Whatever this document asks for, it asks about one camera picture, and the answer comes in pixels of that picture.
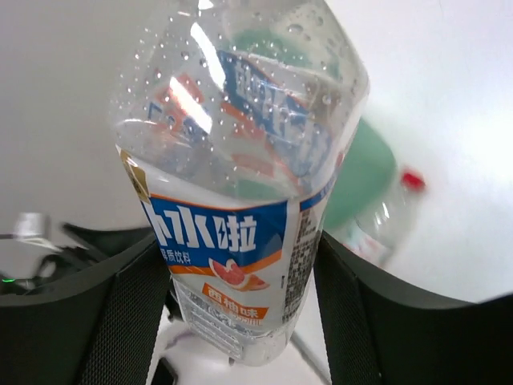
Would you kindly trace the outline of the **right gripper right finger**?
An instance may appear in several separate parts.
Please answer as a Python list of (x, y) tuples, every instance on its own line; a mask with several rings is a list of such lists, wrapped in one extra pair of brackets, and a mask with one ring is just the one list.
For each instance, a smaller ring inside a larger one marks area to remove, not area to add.
[(313, 272), (332, 383), (511, 383), (511, 295), (471, 303), (432, 293), (327, 233)]

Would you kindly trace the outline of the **red cap water bottle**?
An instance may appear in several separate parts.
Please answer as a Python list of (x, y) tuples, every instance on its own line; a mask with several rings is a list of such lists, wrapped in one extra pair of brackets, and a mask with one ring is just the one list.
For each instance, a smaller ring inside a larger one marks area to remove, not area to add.
[(348, 221), (339, 242), (348, 250), (383, 268), (414, 225), (426, 182), (405, 169), (386, 192)]

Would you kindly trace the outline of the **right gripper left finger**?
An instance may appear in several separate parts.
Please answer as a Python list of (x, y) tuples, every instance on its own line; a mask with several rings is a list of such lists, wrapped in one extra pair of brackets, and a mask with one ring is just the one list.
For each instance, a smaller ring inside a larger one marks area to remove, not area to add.
[(169, 287), (153, 232), (67, 232), (51, 276), (1, 279), (2, 383), (146, 383)]

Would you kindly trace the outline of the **grapefruit label white cap bottle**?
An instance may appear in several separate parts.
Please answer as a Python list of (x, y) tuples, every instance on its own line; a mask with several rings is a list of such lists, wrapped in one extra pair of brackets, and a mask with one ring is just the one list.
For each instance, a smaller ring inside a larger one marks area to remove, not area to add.
[(324, 1), (160, 1), (109, 122), (184, 321), (247, 366), (288, 344), (370, 81)]

